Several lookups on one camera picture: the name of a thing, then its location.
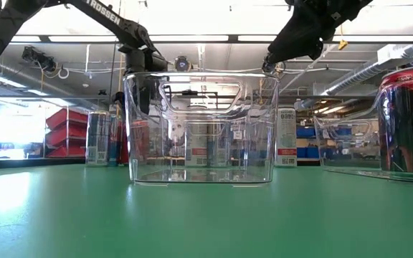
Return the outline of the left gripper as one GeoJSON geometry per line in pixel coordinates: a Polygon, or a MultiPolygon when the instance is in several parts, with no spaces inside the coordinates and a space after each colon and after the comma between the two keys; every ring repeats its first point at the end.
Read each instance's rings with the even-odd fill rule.
{"type": "MultiPolygon", "coordinates": [[[[130,47],[127,44],[122,45],[118,51],[125,55],[125,73],[133,74],[137,72],[166,72],[168,62],[159,54],[154,54],[149,48],[139,49],[130,47]]],[[[135,108],[134,115],[137,115],[137,109],[143,114],[149,114],[151,102],[151,88],[153,85],[150,73],[144,73],[136,76],[133,80],[133,99],[135,108]]]]}

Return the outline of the clear plastic bin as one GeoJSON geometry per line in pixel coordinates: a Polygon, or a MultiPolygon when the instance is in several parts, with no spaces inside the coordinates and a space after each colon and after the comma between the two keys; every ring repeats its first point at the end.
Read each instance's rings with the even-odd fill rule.
{"type": "Polygon", "coordinates": [[[144,183],[267,183],[276,159],[276,76],[233,72],[140,72],[124,79],[130,178],[144,183]],[[149,114],[133,114],[133,80],[150,73],[149,114]],[[185,126],[208,125],[207,165],[185,165],[185,126]],[[149,150],[130,148],[130,124],[146,120],[149,150]]]}
{"type": "Polygon", "coordinates": [[[381,170],[377,96],[368,110],[345,118],[315,118],[321,166],[327,171],[395,181],[381,170]]]}

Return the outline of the black overhead frame bar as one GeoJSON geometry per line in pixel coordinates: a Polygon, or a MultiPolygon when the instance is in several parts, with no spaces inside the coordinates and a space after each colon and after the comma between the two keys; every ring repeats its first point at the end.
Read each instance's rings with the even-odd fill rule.
{"type": "MultiPolygon", "coordinates": [[[[271,34],[210,34],[210,35],[151,35],[150,39],[156,44],[180,43],[227,43],[227,44],[267,44],[276,38],[271,34]]],[[[12,44],[107,44],[117,42],[110,35],[16,35],[12,44]]],[[[413,34],[351,34],[335,35],[326,40],[326,44],[338,44],[346,41],[349,44],[413,44],[413,34]]]]}

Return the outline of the red storage bin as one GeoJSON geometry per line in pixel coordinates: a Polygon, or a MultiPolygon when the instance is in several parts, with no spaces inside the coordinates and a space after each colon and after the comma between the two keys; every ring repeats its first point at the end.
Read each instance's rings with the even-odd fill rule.
{"type": "Polygon", "coordinates": [[[61,146],[50,151],[48,158],[84,158],[85,146],[61,146]]]}
{"type": "Polygon", "coordinates": [[[74,125],[86,124],[87,114],[79,113],[71,109],[67,110],[65,108],[62,108],[46,119],[47,127],[50,130],[62,127],[67,123],[74,125]]]}
{"type": "Polygon", "coordinates": [[[46,142],[55,147],[65,145],[67,140],[70,144],[85,143],[86,133],[85,125],[63,125],[46,134],[46,142]]]}

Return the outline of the green table mat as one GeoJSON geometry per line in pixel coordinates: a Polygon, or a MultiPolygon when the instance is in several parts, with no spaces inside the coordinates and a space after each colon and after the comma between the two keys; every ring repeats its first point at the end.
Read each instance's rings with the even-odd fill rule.
{"type": "Polygon", "coordinates": [[[0,258],[413,258],[413,183],[277,170],[131,184],[125,168],[0,169],[0,258]]]}

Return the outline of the silver ventilation duct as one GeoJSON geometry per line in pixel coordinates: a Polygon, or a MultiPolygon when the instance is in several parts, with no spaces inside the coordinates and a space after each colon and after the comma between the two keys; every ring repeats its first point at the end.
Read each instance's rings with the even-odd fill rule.
{"type": "Polygon", "coordinates": [[[377,51],[377,58],[332,82],[321,95],[331,96],[374,77],[392,67],[413,61],[413,44],[388,44],[377,51]]]}

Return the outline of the silver blue energy drink can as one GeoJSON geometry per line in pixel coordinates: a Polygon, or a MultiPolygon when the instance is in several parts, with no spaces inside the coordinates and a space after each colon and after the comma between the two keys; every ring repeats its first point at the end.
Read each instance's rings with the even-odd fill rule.
{"type": "Polygon", "coordinates": [[[110,113],[92,111],[87,117],[85,164],[107,166],[109,161],[110,113]]]}
{"type": "Polygon", "coordinates": [[[120,160],[121,145],[121,116],[112,114],[110,116],[109,134],[109,165],[117,166],[120,160]]]}

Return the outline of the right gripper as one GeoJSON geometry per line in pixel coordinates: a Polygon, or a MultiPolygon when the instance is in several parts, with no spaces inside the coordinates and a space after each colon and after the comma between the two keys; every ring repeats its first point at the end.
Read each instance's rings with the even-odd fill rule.
{"type": "Polygon", "coordinates": [[[323,43],[332,39],[335,28],[328,21],[327,0],[287,0],[293,15],[267,48],[262,64],[263,72],[274,70],[278,62],[309,56],[321,56],[323,43]]]}

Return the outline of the white Celsius can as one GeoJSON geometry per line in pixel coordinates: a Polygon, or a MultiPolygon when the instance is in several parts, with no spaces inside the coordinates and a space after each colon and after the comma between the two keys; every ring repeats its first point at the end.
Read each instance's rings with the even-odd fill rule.
{"type": "Polygon", "coordinates": [[[185,126],[185,165],[205,167],[207,165],[208,125],[199,118],[188,121],[185,126]]]}
{"type": "Polygon", "coordinates": [[[297,166],[296,113],[286,105],[277,110],[276,160],[278,167],[297,166]]]}

